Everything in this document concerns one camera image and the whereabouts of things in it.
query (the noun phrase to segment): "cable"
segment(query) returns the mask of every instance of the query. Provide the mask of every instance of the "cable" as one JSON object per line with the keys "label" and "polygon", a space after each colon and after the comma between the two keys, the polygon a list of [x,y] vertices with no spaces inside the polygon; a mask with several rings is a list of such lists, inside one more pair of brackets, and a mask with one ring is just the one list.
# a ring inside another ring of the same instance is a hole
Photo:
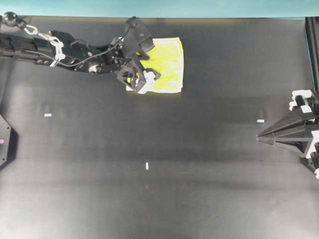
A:
{"label": "cable", "polygon": [[[74,64],[71,64],[71,65],[64,64],[64,63],[59,62],[59,61],[57,61],[57,63],[60,64],[60,65],[62,65],[62,66],[65,66],[65,67],[73,67],[73,66],[78,66],[78,65],[84,63],[85,61],[88,61],[88,60],[90,60],[90,59],[92,59],[92,58],[94,58],[94,57],[102,56],[102,55],[104,55],[104,54],[106,54],[106,53],[112,51],[115,47],[117,47],[117,45],[120,44],[120,42],[123,40],[123,38],[129,33],[130,29],[131,29],[131,27],[129,26],[129,28],[126,30],[126,32],[124,33],[124,35],[123,35],[110,49],[108,49],[108,50],[106,50],[106,51],[103,51],[103,52],[101,52],[101,53],[99,53],[99,54],[96,54],[96,55],[94,55],[94,56],[90,56],[90,57],[88,57],[88,58],[86,58],[86,59],[84,59],[84,60],[82,60],[82,61],[80,61],[80,62],[78,62],[78,63],[74,63]],[[46,54],[44,54],[44,53],[42,53],[42,52],[30,51],[30,50],[23,50],[23,49],[22,49],[21,51],[25,51],[25,52],[29,52],[29,53],[34,53],[34,54],[38,54],[38,55],[41,55],[41,56],[45,56],[46,58],[49,58],[49,59],[55,61],[55,58],[53,58],[53,57],[51,57],[51,56],[49,56],[49,55],[46,55]]]}

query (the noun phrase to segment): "black table surface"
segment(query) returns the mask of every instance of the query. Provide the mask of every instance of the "black table surface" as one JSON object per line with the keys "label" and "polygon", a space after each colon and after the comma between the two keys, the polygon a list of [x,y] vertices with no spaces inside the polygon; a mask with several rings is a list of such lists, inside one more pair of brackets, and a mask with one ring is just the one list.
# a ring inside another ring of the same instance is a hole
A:
{"label": "black table surface", "polygon": [[[319,181],[292,152],[256,142],[293,90],[312,87],[305,21],[143,21],[154,38],[180,37],[180,94],[0,60],[0,114],[16,131],[0,238],[317,239]],[[92,45],[124,22],[31,18]]]}

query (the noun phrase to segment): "black robotic arm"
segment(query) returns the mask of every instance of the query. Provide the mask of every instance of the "black robotic arm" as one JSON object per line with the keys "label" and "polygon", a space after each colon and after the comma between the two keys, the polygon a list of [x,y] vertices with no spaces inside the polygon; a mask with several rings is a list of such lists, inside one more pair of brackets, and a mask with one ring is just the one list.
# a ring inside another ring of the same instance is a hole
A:
{"label": "black robotic arm", "polygon": [[59,66],[90,74],[116,73],[117,79],[139,94],[146,93],[160,74],[144,68],[140,60],[154,48],[151,34],[138,17],[126,21],[121,38],[104,46],[91,46],[69,33],[52,30],[48,34],[28,25],[13,12],[0,16],[0,25],[19,27],[29,35],[24,38],[0,33],[0,57],[44,66]]}

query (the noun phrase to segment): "black metal frame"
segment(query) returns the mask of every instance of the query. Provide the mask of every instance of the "black metal frame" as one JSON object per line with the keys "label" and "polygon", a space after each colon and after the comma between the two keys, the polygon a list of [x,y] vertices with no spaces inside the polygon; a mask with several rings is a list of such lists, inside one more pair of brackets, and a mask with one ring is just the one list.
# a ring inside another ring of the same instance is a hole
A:
{"label": "black metal frame", "polygon": [[[319,130],[319,95],[312,91],[312,96],[305,104],[302,96],[296,96],[297,106],[280,121],[257,135],[258,142],[281,147],[293,151],[301,158],[301,163],[311,172],[319,170],[319,142],[315,142],[313,131]],[[302,106],[308,105],[311,112],[303,112]],[[307,155],[311,144],[315,151]]]}
{"label": "black metal frame", "polygon": [[306,17],[306,36],[311,60],[314,90],[319,86],[319,17]]}

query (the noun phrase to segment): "yellow towel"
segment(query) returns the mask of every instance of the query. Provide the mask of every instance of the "yellow towel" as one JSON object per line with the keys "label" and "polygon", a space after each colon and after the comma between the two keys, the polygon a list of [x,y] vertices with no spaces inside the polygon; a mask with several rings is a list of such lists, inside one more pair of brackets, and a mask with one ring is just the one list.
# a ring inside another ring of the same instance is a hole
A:
{"label": "yellow towel", "polygon": [[178,93],[183,87],[184,55],[179,37],[153,39],[155,47],[142,60],[145,68],[153,68],[161,74],[149,91],[156,93]]}

